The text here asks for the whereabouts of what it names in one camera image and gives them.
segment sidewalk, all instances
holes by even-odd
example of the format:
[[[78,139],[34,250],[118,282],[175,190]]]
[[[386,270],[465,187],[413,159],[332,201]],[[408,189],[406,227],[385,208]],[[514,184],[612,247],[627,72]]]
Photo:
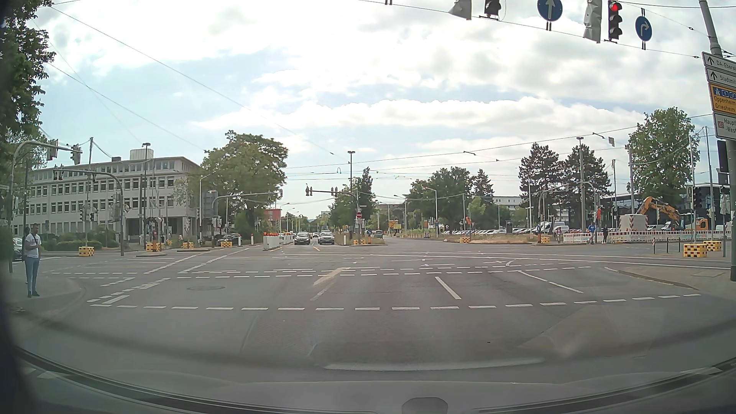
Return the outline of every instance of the sidewalk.
[[[728,267],[715,263],[708,265],[709,267]],[[625,275],[689,287],[709,295],[736,300],[736,282],[730,280],[729,269],[629,266],[619,267],[617,270]]]
[[[72,279],[52,277],[39,273],[36,289],[40,297],[27,297],[25,269],[9,274],[7,263],[0,263],[0,283],[3,284],[3,302],[13,318],[13,328],[17,334],[52,320],[58,320],[81,303],[85,289]]]

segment car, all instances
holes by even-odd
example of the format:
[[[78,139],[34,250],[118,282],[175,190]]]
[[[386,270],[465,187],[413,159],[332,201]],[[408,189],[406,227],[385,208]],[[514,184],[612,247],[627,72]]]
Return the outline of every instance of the car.
[[[13,237],[13,260],[23,259],[23,239]]]
[[[317,243],[320,245],[334,245],[335,244],[335,236],[330,233],[329,231],[323,231],[319,234],[319,238],[317,239]]]
[[[309,245],[311,244],[311,235],[307,233],[306,231],[301,231],[297,233],[296,236],[294,236],[294,244],[295,245]]]

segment curb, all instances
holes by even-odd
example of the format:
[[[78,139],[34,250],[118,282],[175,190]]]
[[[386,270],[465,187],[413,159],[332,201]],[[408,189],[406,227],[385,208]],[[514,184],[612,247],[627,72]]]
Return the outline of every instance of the curb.
[[[697,287],[690,286],[689,284],[681,283],[678,281],[669,281],[667,279],[653,278],[651,276],[644,276],[644,275],[640,275],[639,273],[627,272],[625,270],[619,270],[618,272],[623,273],[624,275],[627,275],[627,276],[631,276],[632,278],[640,278],[640,279],[646,279],[650,281],[658,281],[660,283],[672,284],[674,286],[679,286],[679,287],[686,287],[692,290],[700,290]]]

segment sign pole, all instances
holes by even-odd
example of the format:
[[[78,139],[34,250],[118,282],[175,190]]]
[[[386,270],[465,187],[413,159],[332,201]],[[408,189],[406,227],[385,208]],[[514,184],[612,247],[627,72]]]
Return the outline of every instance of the sign pole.
[[[710,9],[708,8],[707,0],[699,0],[700,11],[703,14],[703,21],[705,22],[705,29],[710,40],[710,53],[716,56],[723,57],[723,51],[721,45],[718,44],[718,36],[715,34],[715,26],[713,25],[713,17],[710,15]],[[731,202],[731,281],[736,281],[736,243],[733,242],[733,211],[736,208],[736,141],[732,139],[726,140],[726,152],[728,153],[729,160],[729,185],[730,185],[730,202]],[[723,226],[723,238],[726,238],[726,226]]]

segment traffic light pole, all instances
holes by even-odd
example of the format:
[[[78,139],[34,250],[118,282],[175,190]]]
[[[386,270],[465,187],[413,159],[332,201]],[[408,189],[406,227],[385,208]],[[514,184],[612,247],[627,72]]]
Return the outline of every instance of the traffic light pole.
[[[707,0],[698,0],[700,11],[703,14],[705,29],[710,40],[710,53],[712,55],[723,57],[721,45],[718,44],[718,36],[715,34],[715,26],[713,25],[713,17],[710,15]],[[726,152],[729,159],[729,198],[731,203],[731,281],[736,281],[736,243],[734,243],[734,226],[733,214],[736,209],[736,141],[726,140]],[[723,239],[726,238],[726,226],[723,227]]]
[[[109,172],[103,172],[103,171],[90,171],[88,169],[67,169],[67,168],[54,168],[54,172],[78,172],[80,174],[86,174],[86,175],[106,175],[108,177],[111,177],[114,179],[117,184],[118,188],[120,189],[120,195],[118,196],[118,208],[120,209],[120,256],[125,256],[125,249],[123,248],[123,241],[125,240],[125,206],[123,206],[123,183],[120,181],[119,178],[117,178],[115,175],[112,175]]]

